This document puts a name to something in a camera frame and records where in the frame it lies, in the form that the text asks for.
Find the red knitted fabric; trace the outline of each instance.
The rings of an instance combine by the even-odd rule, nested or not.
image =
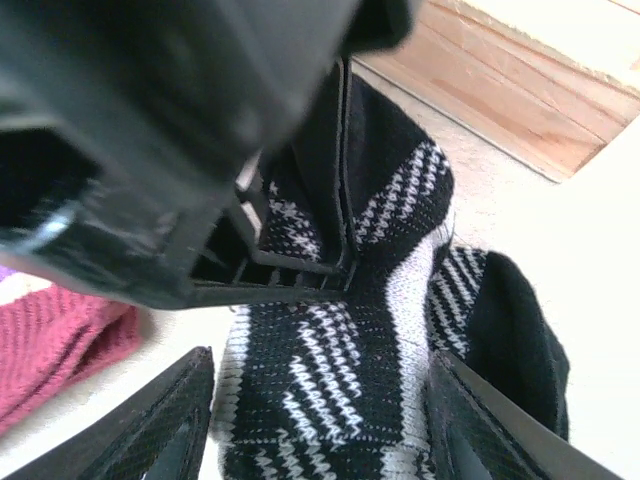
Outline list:
[[[139,343],[135,308],[55,285],[0,305],[0,435]]]

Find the sock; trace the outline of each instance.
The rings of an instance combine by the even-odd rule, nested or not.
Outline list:
[[[136,309],[23,273],[0,281],[0,435],[140,342]]]
[[[466,337],[466,363],[556,435],[568,439],[569,362],[533,288],[504,255],[485,254]]]
[[[338,302],[238,310],[213,409],[224,478],[435,478],[428,357],[476,351],[486,254],[449,248],[446,157],[357,78],[349,128],[352,287]],[[313,259],[321,238],[292,177],[274,166],[263,248]]]

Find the floor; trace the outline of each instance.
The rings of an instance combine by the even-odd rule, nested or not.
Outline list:
[[[640,138],[640,121],[573,179],[555,185],[384,80],[358,72],[448,154],[456,174],[457,241],[509,254],[534,284],[572,362],[572,443],[624,478],[640,478],[640,255],[633,220],[640,162],[630,147]],[[86,428],[191,347],[211,345],[219,364],[230,324],[226,308],[146,315],[138,352],[0,438],[0,478]],[[216,470],[210,442],[201,478],[217,478]]]

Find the wood panel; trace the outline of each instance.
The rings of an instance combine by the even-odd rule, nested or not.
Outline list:
[[[562,180],[640,113],[640,100],[549,50],[466,3],[431,0],[409,42],[364,61]]]
[[[630,70],[640,58],[640,15],[629,9],[638,0],[461,1],[507,36],[534,40],[534,49],[561,63],[640,92],[640,75]]]

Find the black and white sock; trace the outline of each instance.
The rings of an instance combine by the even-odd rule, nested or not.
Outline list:
[[[566,440],[569,362],[564,350],[520,269],[499,253],[487,252],[484,259],[482,284],[467,319],[465,361]]]
[[[449,248],[447,159],[359,79],[352,109],[356,277],[340,302],[240,309],[214,404],[224,478],[435,478],[424,408],[429,352],[451,350],[491,369],[493,357],[476,345],[489,257]],[[317,258],[322,244],[287,168],[280,162],[273,173],[263,248]],[[514,381],[530,373],[520,369]]]

